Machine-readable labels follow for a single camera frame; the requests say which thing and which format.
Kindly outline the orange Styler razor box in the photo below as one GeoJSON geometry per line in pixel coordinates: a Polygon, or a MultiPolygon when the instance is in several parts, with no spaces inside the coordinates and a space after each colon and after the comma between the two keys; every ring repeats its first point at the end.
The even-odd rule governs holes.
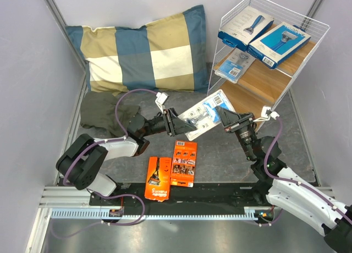
{"type": "Polygon", "coordinates": [[[192,188],[194,186],[197,143],[177,140],[174,145],[170,184],[192,188]]]}

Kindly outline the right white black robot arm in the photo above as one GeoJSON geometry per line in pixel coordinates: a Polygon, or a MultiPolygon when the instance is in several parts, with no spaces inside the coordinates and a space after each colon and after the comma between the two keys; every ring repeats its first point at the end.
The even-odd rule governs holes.
{"type": "Polygon", "coordinates": [[[280,207],[315,229],[335,252],[351,252],[351,206],[318,190],[279,159],[275,137],[257,137],[252,113],[215,108],[226,133],[234,133],[258,181],[252,189],[257,205],[280,207]]]}

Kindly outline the white Gillette SkinGuard pack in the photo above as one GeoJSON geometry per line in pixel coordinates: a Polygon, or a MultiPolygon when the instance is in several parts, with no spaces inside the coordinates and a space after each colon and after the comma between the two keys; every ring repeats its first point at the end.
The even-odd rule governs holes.
{"type": "Polygon", "coordinates": [[[215,74],[236,84],[254,61],[255,58],[252,55],[234,49],[215,70],[215,74]]]}

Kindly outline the clear blister razor pack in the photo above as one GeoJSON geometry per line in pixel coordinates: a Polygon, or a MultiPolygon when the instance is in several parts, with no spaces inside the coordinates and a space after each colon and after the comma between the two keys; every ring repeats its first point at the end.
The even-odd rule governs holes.
{"type": "Polygon", "coordinates": [[[178,115],[179,119],[196,127],[195,131],[185,134],[189,141],[195,140],[221,122],[216,111],[217,106],[235,112],[235,109],[228,100],[226,94],[222,89],[219,89],[182,114],[178,115]]]}

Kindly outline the white blue razor box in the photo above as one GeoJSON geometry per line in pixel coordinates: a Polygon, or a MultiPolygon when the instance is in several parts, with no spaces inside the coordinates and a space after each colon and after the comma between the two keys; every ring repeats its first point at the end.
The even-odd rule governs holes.
{"type": "Polygon", "coordinates": [[[231,48],[246,51],[249,44],[263,35],[273,22],[273,16],[247,6],[220,27],[218,38],[231,48]]]}

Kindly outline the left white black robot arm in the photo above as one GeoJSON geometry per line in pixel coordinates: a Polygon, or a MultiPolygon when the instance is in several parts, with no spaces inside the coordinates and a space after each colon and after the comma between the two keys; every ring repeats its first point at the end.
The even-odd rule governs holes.
{"type": "Polygon", "coordinates": [[[113,179],[100,173],[105,161],[139,156],[150,144],[145,139],[147,136],[163,132],[176,136],[195,130],[196,126],[178,118],[173,108],[165,109],[149,120],[137,113],[122,137],[98,139],[88,134],[80,135],[59,158],[56,169],[64,176],[64,186],[90,190],[108,205],[116,205],[121,193],[113,179]]]}

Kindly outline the blue Harry's razor box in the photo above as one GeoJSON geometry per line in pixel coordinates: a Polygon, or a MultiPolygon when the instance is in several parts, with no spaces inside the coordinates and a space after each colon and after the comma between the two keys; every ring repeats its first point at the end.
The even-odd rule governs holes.
{"type": "Polygon", "coordinates": [[[311,35],[296,25],[282,22],[269,30],[247,48],[247,53],[260,60],[269,69],[276,69],[295,52],[304,47],[311,35]]]}

